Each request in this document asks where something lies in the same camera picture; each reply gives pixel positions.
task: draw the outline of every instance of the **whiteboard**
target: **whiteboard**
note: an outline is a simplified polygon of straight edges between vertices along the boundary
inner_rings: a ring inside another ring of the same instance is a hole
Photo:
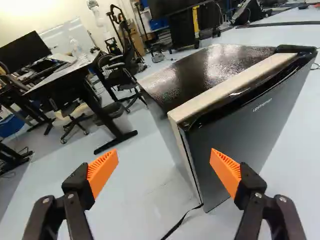
[[[50,28],[39,34],[52,54],[67,54],[72,52],[70,37],[78,40],[83,50],[88,54],[95,47],[87,29],[79,17]]]

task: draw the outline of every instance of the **chair armrest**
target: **chair armrest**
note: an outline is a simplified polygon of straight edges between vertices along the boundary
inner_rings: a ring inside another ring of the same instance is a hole
[[[123,62],[118,62],[118,63],[115,63],[115,64],[108,66],[106,69],[108,69],[108,70],[117,69],[117,68],[122,67],[124,65],[125,64]]]
[[[122,57],[123,57],[123,55],[120,54],[120,55],[117,55],[117,56],[114,56],[114,57],[110,58],[109,60],[110,61],[114,61],[114,60],[117,60],[117,59],[122,58]]]

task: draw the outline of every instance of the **orange gripper pad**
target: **orange gripper pad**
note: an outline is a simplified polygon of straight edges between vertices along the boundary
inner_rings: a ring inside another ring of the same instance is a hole
[[[86,179],[90,183],[94,199],[97,199],[100,191],[116,169],[117,165],[118,156],[115,149],[89,163]]]
[[[210,165],[230,196],[235,199],[238,185],[241,181],[240,164],[227,155],[212,148]]]

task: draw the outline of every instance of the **water bottle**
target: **water bottle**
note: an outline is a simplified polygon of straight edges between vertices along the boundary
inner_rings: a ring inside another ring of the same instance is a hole
[[[87,62],[88,55],[84,52],[82,46],[75,38],[71,38],[70,44],[72,46],[72,55],[76,57],[79,61]]]

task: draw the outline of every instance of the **fridge door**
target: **fridge door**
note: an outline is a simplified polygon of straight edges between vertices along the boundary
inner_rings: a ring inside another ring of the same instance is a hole
[[[196,127],[188,131],[180,129],[205,212],[229,197],[209,164],[211,148],[239,163],[247,163],[259,173],[285,126],[313,62],[314,59],[285,80],[280,79],[250,96],[251,101],[224,117],[197,122]]]

